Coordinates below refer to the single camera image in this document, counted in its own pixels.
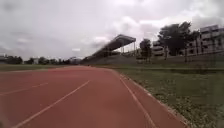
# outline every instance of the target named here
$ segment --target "cloud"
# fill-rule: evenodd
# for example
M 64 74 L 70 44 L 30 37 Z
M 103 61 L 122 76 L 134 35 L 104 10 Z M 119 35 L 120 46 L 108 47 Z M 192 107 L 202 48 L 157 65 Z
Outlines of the cloud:
M 81 49 L 80 49 L 80 48 L 73 48 L 72 51 L 73 51 L 73 52 L 80 52 Z
M 143 38 L 156 40 L 159 29 L 172 23 L 223 26 L 223 5 L 223 0 L 0 0 L 0 53 L 85 57 L 118 34 L 137 38 L 138 45 Z
M 106 43 L 109 43 L 109 39 L 107 37 L 95 37 L 93 39 L 93 43 L 91 44 L 91 46 L 93 48 L 100 48 L 103 45 L 105 45 Z

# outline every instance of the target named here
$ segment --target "window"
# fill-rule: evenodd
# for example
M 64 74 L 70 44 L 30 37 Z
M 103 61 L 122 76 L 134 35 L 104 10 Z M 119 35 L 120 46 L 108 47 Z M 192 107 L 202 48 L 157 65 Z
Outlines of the window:
M 222 46 L 221 39 L 218 39 L 218 46 Z
M 209 33 L 210 31 L 204 31 L 204 32 L 201 32 L 201 34 L 207 34 Z
M 192 46 L 193 46 L 193 44 L 192 44 L 192 43 L 189 43 L 189 46 L 190 46 L 190 47 L 192 47 Z
M 154 51 L 162 51 L 163 48 L 154 49 Z
M 163 53 L 161 53 L 161 54 L 155 54 L 155 56 L 163 56 Z
M 212 32 L 218 32 L 218 31 L 219 31 L 219 29 L 212 30 Z
M 204 49 L 207 49 L 207 48 L 208 48 L 208 46 L 207 46 L 207 45 L 204 45 L 203 47 L 204 47 Z
M 184 55 L 184 53 L 182 51 L 179 52 L 179 55 Z
M 190 54 L 194 54 L 194 50 L 191 49 L 191 50 L 189 51 L 189 53 L 190 53 Z

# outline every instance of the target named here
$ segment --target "grandstand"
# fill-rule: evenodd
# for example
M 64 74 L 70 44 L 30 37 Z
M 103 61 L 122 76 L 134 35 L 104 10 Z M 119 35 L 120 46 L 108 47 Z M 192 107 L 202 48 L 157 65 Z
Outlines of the grandstand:
M 121 53 L 123 53 L 124 46 L 131 44 L 135 41 L 136 39 L 133 37 L 120 34 L 117 37 L 115 37 L 113 40 L 111 40 L 109 43 L 107 43 L 105 46 L 103 46 L 101 49 L 96 51 L 94 54 L 92 54 L 89 57 L 86 57 L 83 61 L 91 62 L 94 60 L 102 59 L 103 57 L 119 54 L 119 52 L 114 51 L 118 48 L 121 48 Z

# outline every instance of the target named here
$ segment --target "white lane line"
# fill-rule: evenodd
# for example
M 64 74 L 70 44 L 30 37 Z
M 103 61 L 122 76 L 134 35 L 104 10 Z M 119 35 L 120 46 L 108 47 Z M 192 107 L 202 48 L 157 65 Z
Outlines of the white lane line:
M 24 124 L 28 123 L 29 121 L 33 120 L 34 118 L 36 118 L 37 116 L 41 115 L 42 113 L 44 113 L 45 111 L 49 110 L 50 108 L 54 107 L 55 105 L 57 105 L 58 103 L 60 103 L 61 101 L 63 101 L 64 99 L 66 99 L 67 97 L 69 97 L 70 95 L 72 95 L 73 93 L 75 93 L 76 91 L 78 91 L 79 89 L 81 89 L 82 87 L 86 86 L 90 81 L 85 82 L 84 84 L 82 84 L 81 86 L 79 86 L 78 88 L 76 88 L 75 90 L 71 91 L 70 93 L 66 94 L 65 96 L 63 96 L 62 98 L 60 98 L 59 100 L 57 100 L 56 102 L 52 103 L 51 105 L 45 107 L 44 109 L 42 109 L 41 111 L 33 114 L 32 116 L 30 116 L 29 118 L 25 119 L 24 121 L 18 123 L 17 125 L 13 126 L 12 128 L 19 128 L 21 126 L 23 126 Z
M 140 107 L 140 109 L 142 110 L 142 112 L 144 113 L 144 115 L 146 116 L 147 120 L 150 122 L 151 125 L 153 125 L 153 128 L 157 128 L 155 123 L 152 121 L 150 115 L 148 114 L 148 112 L 145 110 L 145 108 L 142 106 L 142 104 L 140 103 L 140 101 L 138 100 L 138 98 L 135 96 L 135 94 L 131 91 L 131 89 L 127 86 L 127 84 L 121 79 L 121 77 L 117 76 L 113 71 L 112 73 L 122 82 L 122 84 L 127 88 L 127 90 L 129 91 L 129 93 L 131 94 L 132 98 L 134 99 L 134 101 L 137 103 L 137 105 Z
M 13 94 L 13 93 L 21 92 L 21 91 L 26 91 L 26 90 L 37 88 L 37 87 L 44 86 L 44 85 L 47 85 L 47 84 L 48 83 L 42 83 L 42 84 L 39 84 L 39 85 L 36 85 L 36 86 L 31 86 L 31 87 L 28 87 L 28 88 L 18 89 L 18 90 L 9 91 L 9 92 L 3 92 L 3 93 L 0 93 L 0 96 L 9 95 L 9 94 Z

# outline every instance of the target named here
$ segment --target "grandstand roof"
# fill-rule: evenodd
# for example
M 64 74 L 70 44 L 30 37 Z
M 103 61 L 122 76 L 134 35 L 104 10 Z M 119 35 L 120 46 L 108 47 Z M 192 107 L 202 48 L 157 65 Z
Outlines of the grandstand roof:
M 95 52 L 92 56 L 98 56 L 106 52 L 111 52 L 113 50 L 116 50 L 122 46 L 128 45 L 135 41 L 136 39 L 133 37 L 120 34 L 113 40 L 111 40 L 108 44 L 106 44 L 104 47 L 102 47 L 100 50 Z

